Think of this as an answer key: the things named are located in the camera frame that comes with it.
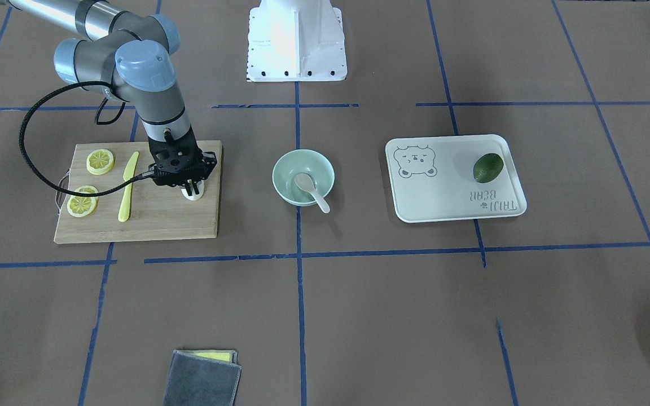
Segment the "white steamed bun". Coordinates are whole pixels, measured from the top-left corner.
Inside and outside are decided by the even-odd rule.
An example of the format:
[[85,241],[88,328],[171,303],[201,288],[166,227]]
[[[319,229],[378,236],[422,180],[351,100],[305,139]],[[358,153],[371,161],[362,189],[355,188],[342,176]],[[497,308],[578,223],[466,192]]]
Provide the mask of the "white steamed bun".
[[200,200],[204,195],[204,185],[202,180],[196,182],[195,180],[188,180],[184,185],[180,186],[181,193],[185,198],[190,201]]

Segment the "white ceramic spoon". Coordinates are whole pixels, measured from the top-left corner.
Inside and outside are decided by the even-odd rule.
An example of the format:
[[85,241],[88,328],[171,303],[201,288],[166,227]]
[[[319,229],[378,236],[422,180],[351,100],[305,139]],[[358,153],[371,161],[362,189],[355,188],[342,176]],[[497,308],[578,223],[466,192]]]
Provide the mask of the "white ceramic spoon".
[[327,203],[323,195],[321,195],[317,188],[315,187],[314,180],[307,173],[297,173],[295,176],[296,186],[303,192],[309,193],[314,198],[315,203],[322,211],[322,213],[328,214],[331,211],[330,205]]

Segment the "light green bowl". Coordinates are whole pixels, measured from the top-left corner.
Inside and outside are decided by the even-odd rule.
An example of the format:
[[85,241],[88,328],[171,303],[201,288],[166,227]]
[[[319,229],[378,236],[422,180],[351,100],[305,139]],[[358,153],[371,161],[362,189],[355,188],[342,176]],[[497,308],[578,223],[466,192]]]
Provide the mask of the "light green bowl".
[[314,187],[322,196],[327,196],[335,185],[335,170],[322,154],[311,149],[297,149],[282,155],[273,167],[273,186],[284,201],[296,206],[312,206],[317,201],[296,185],[295,177],[307,173]]

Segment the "bamboo cutting board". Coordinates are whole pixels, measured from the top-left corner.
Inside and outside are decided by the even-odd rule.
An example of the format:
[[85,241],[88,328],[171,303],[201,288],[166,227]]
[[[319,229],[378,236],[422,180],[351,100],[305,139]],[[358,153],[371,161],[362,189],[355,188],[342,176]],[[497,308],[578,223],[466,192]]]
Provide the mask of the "bamboo cutting board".
[[[69,215],[62,208],[54,234],[57,244],[81,242],[170,241],[208,239],[218,234],[220,180],[222,172],[222,142],[206,140],[198,143],[204,152],[213,152],[217,165],[204,181],[202,198],[188,200],[179,188],[158,187],[150,179],[132,186],[130,218],[121,223],[118,212],[123,192],[98,198],[92,214],[83,218]],[[92,175],[85,166],[87,155],[96,149],[113,152],[115,165],[105,175]],[[139,152],[137,173],[153,163],[147,142],[101,142],[78,144],[69,169],[69,187],[91,185],[104,192],[124,182],[123,172],[129,157]]]

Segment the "yellow plastic knife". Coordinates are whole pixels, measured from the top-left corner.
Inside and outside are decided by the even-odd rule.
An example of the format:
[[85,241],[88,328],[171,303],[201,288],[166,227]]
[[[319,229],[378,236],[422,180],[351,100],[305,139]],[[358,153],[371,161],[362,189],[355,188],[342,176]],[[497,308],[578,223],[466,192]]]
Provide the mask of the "yellow plastic knife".
[[[136,171],[138,159],[139,159],[138,151],[133,152],[131,157],[129,157],[123,172],[123,179],[125,182],[128,182],[129,180],[135,177],[135,171]],[[131,194],[132,194],[132,184],[129,183],[124,187],[123,197],[118,211],[117,219],[120,223],[125,223],[130,218]]]

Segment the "upper lemon slice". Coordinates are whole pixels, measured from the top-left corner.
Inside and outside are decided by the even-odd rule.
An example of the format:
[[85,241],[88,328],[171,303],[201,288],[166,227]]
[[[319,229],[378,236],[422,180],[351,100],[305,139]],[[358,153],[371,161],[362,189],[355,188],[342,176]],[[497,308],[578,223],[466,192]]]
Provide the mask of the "upper lemon slice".
[[109,149],[96,149],[87,155],[86,169],[92,175],[104,175],[113,169],[115,155]]

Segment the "hidden lemon slice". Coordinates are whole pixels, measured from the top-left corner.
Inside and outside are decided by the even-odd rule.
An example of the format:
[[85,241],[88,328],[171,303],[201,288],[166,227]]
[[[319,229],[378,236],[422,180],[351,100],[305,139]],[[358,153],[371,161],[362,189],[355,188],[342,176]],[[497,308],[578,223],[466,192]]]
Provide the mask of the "hidden lemon slice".
[[72,197],[75,198],[90,198],[91,200],[97,200],[98,196],[96,196],[96,193],[99,193],[98,189],[96,187],[93,187],[91,185],[83,185],[82,187],[76,188],[74,190],[74,195]]

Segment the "lemon slice near edge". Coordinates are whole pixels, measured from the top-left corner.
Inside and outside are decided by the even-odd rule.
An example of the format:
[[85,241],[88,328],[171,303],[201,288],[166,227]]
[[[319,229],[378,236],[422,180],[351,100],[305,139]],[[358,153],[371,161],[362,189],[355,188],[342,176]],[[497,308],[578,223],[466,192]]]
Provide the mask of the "lemon slice near edge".
[[97,208],[98,198],[95,196],[70,196],[65,204],[67,212],[73,218],[83,218],[91,215]]

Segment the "grey yellow folded cloth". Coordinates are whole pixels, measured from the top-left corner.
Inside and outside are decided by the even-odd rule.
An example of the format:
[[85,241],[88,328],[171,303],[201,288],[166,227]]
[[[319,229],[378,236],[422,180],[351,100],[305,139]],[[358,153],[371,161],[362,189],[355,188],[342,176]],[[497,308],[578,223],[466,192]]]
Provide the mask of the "grey yellow folded cloth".
[[163,405],[233,405],[241,366],[235,350],[174,350]]

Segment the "cream bear print tray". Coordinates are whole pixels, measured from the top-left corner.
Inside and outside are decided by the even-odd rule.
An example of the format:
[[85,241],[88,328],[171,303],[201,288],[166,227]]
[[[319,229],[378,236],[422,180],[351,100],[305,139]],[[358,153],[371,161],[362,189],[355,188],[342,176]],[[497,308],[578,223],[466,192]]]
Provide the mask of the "cream bear print tray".
[[[494,153],[503,169],[480,183],[473,169]],[[507,141],[496,134],[395,138],[385,147],[397,217],[405,223],[510,218],[527,201]]]

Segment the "green lime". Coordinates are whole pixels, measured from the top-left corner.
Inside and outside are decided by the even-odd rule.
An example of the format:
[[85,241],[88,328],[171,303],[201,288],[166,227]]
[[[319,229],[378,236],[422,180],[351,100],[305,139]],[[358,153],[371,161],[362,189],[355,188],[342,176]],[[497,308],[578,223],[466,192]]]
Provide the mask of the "green lime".
[[504,168],[504,161],[497,153],[482,155],[473,165],[472,175],[477,183],[490,183]]

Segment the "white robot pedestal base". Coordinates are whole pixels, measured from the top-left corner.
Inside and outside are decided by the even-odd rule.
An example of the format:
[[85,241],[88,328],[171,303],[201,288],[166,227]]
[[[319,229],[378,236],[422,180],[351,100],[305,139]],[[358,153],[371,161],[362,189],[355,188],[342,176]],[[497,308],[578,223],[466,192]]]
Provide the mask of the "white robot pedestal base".
[[348,76],[340,8],[330,1],[261,1],[248,15],[246,80],[330,82]]

